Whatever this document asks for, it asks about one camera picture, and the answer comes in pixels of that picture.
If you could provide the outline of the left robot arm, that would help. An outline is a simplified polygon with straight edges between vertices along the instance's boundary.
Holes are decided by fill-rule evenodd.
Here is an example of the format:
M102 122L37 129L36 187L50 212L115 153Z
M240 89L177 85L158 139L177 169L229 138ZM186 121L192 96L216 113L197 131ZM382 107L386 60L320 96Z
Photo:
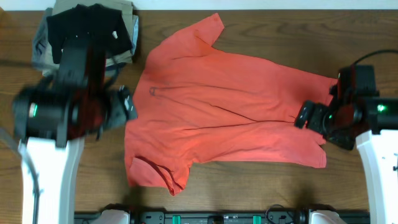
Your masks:
M19 138L24 223L72 223L75 187L85 137L137 118L128 88L106 79L108 47L85 38L67 39L60 66L13 101Z

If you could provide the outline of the red-orange t-shirt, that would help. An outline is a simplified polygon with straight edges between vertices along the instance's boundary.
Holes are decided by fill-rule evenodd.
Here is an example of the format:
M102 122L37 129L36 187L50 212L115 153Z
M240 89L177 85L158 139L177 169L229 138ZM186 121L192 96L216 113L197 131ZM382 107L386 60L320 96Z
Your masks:
M327 104L328 78L214 48L213 14L166 38L147 57L125 129L127 181L182 192L194 163L287 162L324 168L321 135L294 126L304 101Z

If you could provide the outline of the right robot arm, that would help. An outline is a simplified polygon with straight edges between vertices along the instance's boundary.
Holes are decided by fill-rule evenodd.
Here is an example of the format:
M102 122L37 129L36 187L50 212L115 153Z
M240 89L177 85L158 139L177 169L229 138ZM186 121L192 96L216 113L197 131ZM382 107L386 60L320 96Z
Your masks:
M340 69L329 105L307 100L294 125L343 149L357 149L368 190L371 223L397 223L397 99L381 98L374 68Z

